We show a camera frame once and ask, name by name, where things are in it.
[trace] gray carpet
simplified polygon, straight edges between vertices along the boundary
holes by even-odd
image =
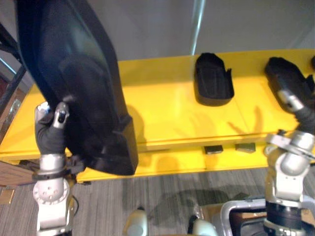
[[[149,214],[150,235],[184,234],[197,205],[226,202],[264,193],[265,169],[140,177],[77,184],[80,208],[74,236],[119,236],[137,207]],[[315,196],[315,167],[305,180],[305,193]],[[1,236],[33,236],[37,205],[33,185],[19,186],[11,205],[0,205]]]

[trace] yellow shelf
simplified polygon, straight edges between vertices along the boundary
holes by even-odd
[[[232,148],[236,143],[261,143],[267,133],[280,128],[290,131],[297,125],[270,91],[264,67],[270,57],[283,57],[307,76],[314,72],[310,63],[314,54],[313,49],[219,53],[226,68],[232,68],[235,90],[235,97],[220,107],[203,106],[195,100],[197,56],[120,61],[123,92],[139,152],[135,176],[266,166],[260,151],[247,154]],[[1,143],[1,161],[16,163],[39,157],[34,109],[43,101],[33,86]],[[202,146],[210,145],[227,148],[209,157],[202,153]],[[81,181],[103,178],[116,177],[90,169],[78,176]]]
[[[254,153],[235,151],[233,146],[223,146],[222,153],[211,155],[206,155],[201,147],[140,153],[139,164],[132,177],[266,167],[264,146],[264,143],[257,145]],[[90,168],[77,175],[78,182],[116,178],[123,177]]]

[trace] black cable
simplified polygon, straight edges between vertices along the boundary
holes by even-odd
[[[72,197],[75,200],[75,202],[77,203],[77,209],[75,210],[75,213],[74,213],[74,216],[75,216],[78,213],[78,210],[79,210],[79,201],[74,195],[72,195]]]

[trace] metal bracket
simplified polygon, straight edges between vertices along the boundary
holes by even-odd
[[[315,155],[310,151],[306,151],[302,148],[293,146],[290,144],[291,139],[284,137],[282,135],[277,134],[268,134],[266,138],[266,142],[270,144],[277,145],[278,147],[287,150],[293,154],[303,156],[309,160],[315,160]]]

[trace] black glove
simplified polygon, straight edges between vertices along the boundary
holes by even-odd
[[[64,153],[66,147],[64,128],[68,116],[68,106],[61,102],[55,113],[50,111],[35,122],[36,143],[42,155]]]

